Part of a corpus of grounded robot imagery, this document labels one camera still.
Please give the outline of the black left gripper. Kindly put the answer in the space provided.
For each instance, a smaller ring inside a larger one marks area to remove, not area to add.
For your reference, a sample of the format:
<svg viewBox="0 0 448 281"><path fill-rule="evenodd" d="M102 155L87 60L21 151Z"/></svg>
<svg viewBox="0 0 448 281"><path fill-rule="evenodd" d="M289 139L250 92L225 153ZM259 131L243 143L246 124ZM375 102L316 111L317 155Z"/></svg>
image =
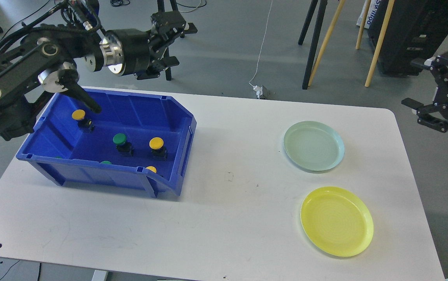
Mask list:
<svg viewBox="0 0 448 281"><path fill-rule="evenodd" d="M162 38L175 38L198 32L179 11L158 11L151 16L151 30L125 29L117 31L121 47L118 76L136 75L138 80L158 78L160 73L180 62L175 56L162 57L166 44Z"/></svg>

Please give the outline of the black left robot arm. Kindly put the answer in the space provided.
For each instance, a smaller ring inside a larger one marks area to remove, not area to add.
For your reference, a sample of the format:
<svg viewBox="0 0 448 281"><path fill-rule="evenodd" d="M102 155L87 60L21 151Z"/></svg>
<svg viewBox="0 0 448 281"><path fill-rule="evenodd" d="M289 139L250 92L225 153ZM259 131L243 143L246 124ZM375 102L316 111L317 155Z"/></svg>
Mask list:
<svg viewBox="0 0 448 281"><path fill-rule="evenodd" d="M107 67L117 76L158 78L179 65L168 47L197 28L158 2L151 28L104 30L97 0L61 0L35 21L0 42L0 136L9 141L33 133L38 114L54 94L83 103L94 113L100 105L78 84L76 59L91 72Z"/></svg>

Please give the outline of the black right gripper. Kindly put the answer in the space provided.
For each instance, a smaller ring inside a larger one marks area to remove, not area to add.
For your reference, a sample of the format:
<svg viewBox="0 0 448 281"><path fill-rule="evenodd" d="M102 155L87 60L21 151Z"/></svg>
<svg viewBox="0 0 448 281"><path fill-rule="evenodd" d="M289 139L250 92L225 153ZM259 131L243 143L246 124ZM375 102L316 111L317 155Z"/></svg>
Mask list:
<svg viewBox="0 0 448 281"><path fill-rule="evenodd" d="M441 55L431 57L429 59L416 58L410 62L410 65L426 69L428 71L438 71L442 75L446 75L448 71L448 52ZM417 116L417 123L436 130L440 133L448 132L448 77L435 78L437 84L433 104L424 105L413 98L405 98L401 104L411 108L413 113ZM433 113L440 113L442 119L433 116Z"/></svg>

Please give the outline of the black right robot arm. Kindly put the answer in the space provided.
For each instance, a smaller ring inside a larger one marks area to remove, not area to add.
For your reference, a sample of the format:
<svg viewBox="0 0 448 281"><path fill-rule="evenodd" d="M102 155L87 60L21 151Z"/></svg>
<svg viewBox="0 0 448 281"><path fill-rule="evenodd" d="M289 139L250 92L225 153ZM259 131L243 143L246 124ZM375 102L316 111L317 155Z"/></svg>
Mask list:
<svg viewBox="0 0 448 281"><path fill-rule="evenodd" d="M417 122L440 133L448 131L448 52L429 59L416 58L411 66L430 71L437 84L434 100L425 105L412 98L405 98L402 105L417 115Z"/></svg>

